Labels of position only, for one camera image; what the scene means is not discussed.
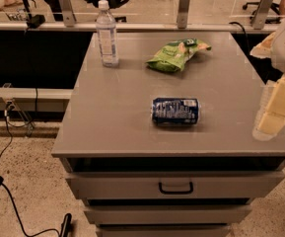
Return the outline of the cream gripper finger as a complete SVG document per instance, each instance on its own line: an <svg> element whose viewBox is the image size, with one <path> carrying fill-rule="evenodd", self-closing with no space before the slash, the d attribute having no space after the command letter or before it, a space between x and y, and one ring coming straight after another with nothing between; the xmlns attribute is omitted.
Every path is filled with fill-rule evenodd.
<svg viewBox="0 0 285 237"><path fill-rule="evenodd" d="M249 54L260 59L269 58L271 56L271 46L274 37L275 33L271 33L262 42L254 46Z"/></svg>
<svg viewBox="0 0 285 237"><path fill-rule="evenodd" d="M259 105L255 135L276 136L285 126L285 74L276 82L267 81Z"/></svg>

